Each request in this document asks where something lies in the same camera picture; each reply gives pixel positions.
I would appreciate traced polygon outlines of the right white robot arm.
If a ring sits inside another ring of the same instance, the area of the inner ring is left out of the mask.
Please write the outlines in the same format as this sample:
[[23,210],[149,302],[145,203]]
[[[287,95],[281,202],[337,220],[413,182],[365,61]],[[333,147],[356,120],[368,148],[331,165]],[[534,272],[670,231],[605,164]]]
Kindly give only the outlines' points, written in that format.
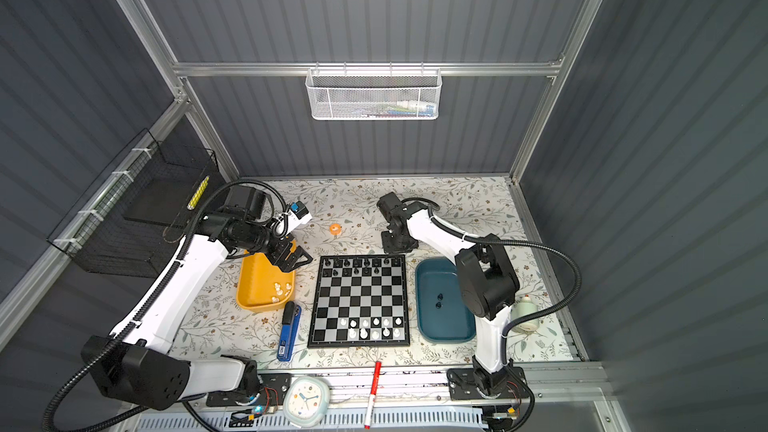
[[[387,230],[381,233],[385,253],[409,253],[424,243],[456,267],[462,302],[475,316],[474,385],[484,397],[500,394],[515,380],[512,361],[507,356],[509,333],[524,322],[570,305],[582,287],[579,266],[567,254],[541,243],[466,232],[440,218],[430,200],[401,199],[390,192],[378,199],[377,208],[388,223]],[[507,254],[509,247],[538,249],[561,259],[574,274],[571,290],[547,308],[511,319],[520,281]]]

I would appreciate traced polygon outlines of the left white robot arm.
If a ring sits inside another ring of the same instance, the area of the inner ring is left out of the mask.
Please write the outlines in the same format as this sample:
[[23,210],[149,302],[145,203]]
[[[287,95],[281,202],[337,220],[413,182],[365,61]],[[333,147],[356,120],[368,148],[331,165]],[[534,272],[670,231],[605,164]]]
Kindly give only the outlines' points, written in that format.
[[225,261],[262,254],[289,273],[313,258],[294,242],[293,231],[311,219],[300,201],[287,202],[263,181],[242,178],[212,192],[194,209],[179,245],[132,311],[105,337],[84,345],[83,367],[52,397],[41,428],[56,430],[55,414],[85,377],[100,393],[132,409],[92,425],[102,431],[149,409],[164,410],[212,392],[232,393],[252,404],[263,388],[252,359],[224,355],[186,361],[169,351],[181,322],[209,277]]

